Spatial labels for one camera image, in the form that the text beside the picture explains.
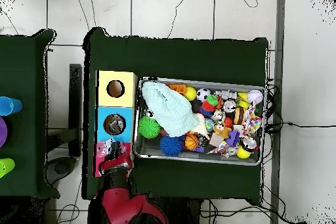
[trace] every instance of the metal tray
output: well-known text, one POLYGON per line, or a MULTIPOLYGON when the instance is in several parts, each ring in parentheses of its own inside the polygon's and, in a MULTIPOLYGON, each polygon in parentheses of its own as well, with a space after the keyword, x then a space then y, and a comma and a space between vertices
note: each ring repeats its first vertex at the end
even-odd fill
MULTIPOLYGON (((179 80, 179 79, 166 79, 166 78, 150 78, 143 77, 138 81, 137 95, 136 95, 136 114, 135 114, 135 127, 134 127, 134 141, 133 141, 133 152, 136 156, 140 158, 159 158, 165 160, 184 160, 191 162, 208 162, 208 163, 216 163, 216 164, 236 164, 236 165, 245 165, 245 166, 256 166, 261 163, 261 153, 263 152, 264 146, 264 125, 266 123, 266 102, 267 102, 267 92, 264 87, 259 86, 247 86, 247 85, 235 85, 235 84, 223 84, 223 83, 213 83, 213 82, 202 82, 202 81, 189 81, 189 80, 179 80), (142 84, 146 81, 157 81, 162 83, 170 83, 170 84, 186 84, 187 86, 191 86, 193 88, 208 88, 210 90, 224 90, 230 89, 231 91, 236 92, 249 92, 250 90, 259 90, 263 93, 264 99, 261 103, 258 104, 259 112, 258 116, 262 117, 262 124, 260 129, 252 135, 252 137, 256 140, 259 150, 252 153, 249 158, 241 159, 237 156, 230 156, 226 158, 221 154, 207 154, 214 147, 208 145, 205 148, 204 153, 200 152, 192 152, 192 151, 182 151, 178 156, 166 156, 159 147, 159 142, 161 139, 161 135, 157 136, 154 139, 145 139, 140 133, 138 133, 138 121, 141 117, 144 116, 144 111, 146 109, 146 102, 142 97, 142 84)), ((192 109, 193 112, 198 112, 198 107, 196 106, 197 101, 192 101, 192 109)))

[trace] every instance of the dark green table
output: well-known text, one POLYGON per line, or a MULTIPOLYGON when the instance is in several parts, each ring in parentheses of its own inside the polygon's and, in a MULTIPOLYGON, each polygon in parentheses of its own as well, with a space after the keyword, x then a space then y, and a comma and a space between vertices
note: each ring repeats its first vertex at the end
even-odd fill
MULTIPOLYGON (((134 72, 138 77, 265 85, 268 42, 110 37, 93 28, 85 37, 82 197, 92 199, 101 178, 92 177, 95 71, 134 72)), ((259 203, 261 167, 135 158, 131 176, 138 193, 193 198, 248 198, 259 203)))

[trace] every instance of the yellow ball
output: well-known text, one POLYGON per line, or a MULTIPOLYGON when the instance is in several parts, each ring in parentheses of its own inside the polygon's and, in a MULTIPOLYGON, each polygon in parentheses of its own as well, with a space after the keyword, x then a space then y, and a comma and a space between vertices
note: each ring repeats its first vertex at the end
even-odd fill
POLYGON ((193 87, 187 87, 186 92, 183 95, 189 101, 193 101, 196 98, 196 90, 193 87))
POLYGON ((250 152, 246 151, 243 149, 243 147, 240 145, 239 148, 238 148, 238 151, 237 151, 237 157, 238 158, 248 158, 249 156, 251 155, 250 152))

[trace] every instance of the towel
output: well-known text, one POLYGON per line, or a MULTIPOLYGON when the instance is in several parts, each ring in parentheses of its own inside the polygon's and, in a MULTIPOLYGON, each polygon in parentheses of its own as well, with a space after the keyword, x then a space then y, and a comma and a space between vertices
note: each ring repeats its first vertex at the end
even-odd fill
POLYGON ((142 96, 158 124, 170 137, 184 135, 199 124, 188 99, 163 83, 145 82, 142 85, 142 96))

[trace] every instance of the hole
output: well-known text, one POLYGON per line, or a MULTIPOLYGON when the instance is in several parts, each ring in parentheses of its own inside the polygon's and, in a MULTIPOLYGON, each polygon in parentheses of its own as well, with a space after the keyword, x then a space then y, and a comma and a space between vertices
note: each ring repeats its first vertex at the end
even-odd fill
POLYGON ((119 114, 111 114, 104 120, 104 129, 110 135, 119 135, 126 128, 126 120, 119 114))
POLYGON ((125 86, 123 85, 123 82, 119 80, 112 80, 109 82, 106 90, 110 97, 118 98, 125 93, 125 86))

